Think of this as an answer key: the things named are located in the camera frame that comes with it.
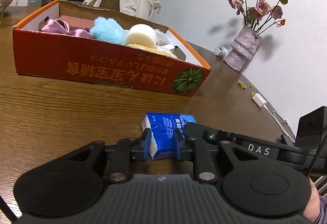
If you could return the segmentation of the person's right hand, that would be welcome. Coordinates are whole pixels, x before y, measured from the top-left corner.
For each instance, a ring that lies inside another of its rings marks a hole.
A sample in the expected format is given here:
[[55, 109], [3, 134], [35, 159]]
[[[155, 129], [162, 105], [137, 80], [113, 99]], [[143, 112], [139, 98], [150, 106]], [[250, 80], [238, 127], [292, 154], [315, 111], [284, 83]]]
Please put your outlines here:
[[311, 197], [303, 212], [303, 216], [311, 223], [314, 223], [320, 215], [320, 198], [317, 188], [310, 177], [308, 177], [308, 181], [311, 187]]

